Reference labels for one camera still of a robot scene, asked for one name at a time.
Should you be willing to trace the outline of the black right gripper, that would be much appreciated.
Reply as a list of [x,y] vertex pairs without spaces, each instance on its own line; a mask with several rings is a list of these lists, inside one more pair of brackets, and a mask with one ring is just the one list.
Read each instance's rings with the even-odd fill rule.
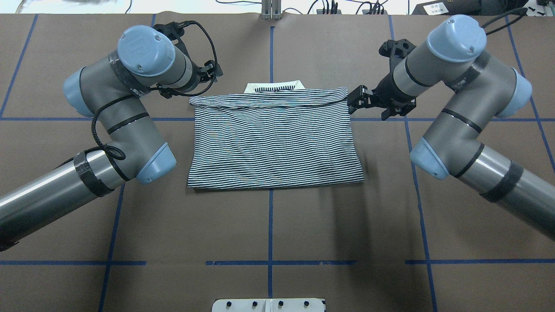
[[394,82],[394,69],[400,65],[416,46],[406,39],[398,41],[389,39],[379,48],[379,54],[389,59],[390,73],[388,73],[377,87],[369,90],[365,85],[359,85],[347,96],[349,115],[359,109],[384,108],[381,119],[388,119],[395,115],[404,117],[416,108],[416,97],[401,91]]

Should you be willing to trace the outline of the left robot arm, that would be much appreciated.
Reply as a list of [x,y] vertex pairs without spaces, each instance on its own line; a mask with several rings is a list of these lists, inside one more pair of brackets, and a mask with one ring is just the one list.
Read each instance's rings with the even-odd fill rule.
[[199,67],[182,36],[195,20],[131,26],[117,48],[72,74],[63,84],[67,102],[91,117],[95,146],[1,197],[1,250],[129,180],[148,184],[172,171],[176,159],[141,98],[194,97],[222,75],[216,56]]

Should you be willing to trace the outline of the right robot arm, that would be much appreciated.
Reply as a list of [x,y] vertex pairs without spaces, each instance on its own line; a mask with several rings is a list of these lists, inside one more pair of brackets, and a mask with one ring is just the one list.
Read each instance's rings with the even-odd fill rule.
[[382,108],[381,119],[406,116],[437,83],[454,92],[410,151],[411,162],[436,179],[453,176],[543,235],[554,239],[554,186],[478,140],[493,118],[507,118],[531,98],[532,86],[486,49],[487,33],[471,16],[448,16],[414,45],[388,40],[379,53],[390,71],[377,87],[347,96],[349,114]]

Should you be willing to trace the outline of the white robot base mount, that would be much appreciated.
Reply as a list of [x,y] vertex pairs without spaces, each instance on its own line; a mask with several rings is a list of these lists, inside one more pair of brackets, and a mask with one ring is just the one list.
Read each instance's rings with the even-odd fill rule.
[[212,312],[325,312],[319,298],[218,299]]

